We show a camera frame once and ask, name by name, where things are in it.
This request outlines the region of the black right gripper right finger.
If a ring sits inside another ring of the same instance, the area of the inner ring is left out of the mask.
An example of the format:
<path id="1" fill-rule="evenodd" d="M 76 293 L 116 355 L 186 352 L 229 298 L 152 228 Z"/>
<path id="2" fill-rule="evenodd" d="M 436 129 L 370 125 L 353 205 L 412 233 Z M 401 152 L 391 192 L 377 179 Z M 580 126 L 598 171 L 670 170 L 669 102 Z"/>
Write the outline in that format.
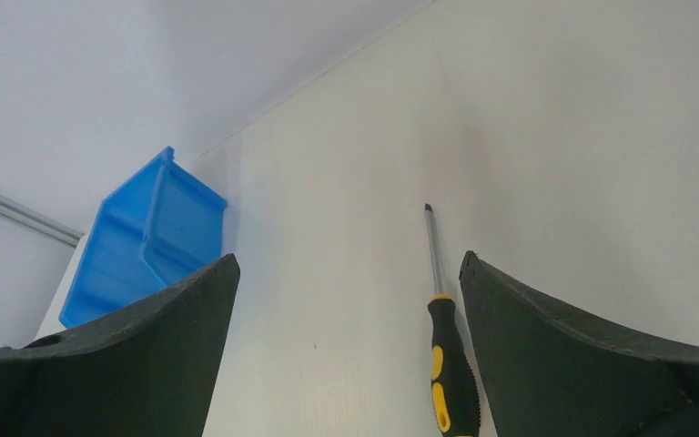
<path id="1" fill-rule="evenodd" d="M 581 310 L 473 252 L 459 279 L 500 436 L 699 436 L 699 346 Z"/>

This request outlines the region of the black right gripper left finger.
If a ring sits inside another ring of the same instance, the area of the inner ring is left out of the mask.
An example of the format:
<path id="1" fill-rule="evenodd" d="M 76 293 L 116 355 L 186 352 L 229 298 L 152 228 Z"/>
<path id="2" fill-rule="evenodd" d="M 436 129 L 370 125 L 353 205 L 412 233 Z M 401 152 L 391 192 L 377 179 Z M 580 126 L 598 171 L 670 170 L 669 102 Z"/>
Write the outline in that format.
<path id="1" fill-rule="evenodd" d="M 121 310 L 0 348 L 0 436 L 199 436 L 237 295 L 227 254 Z"/>

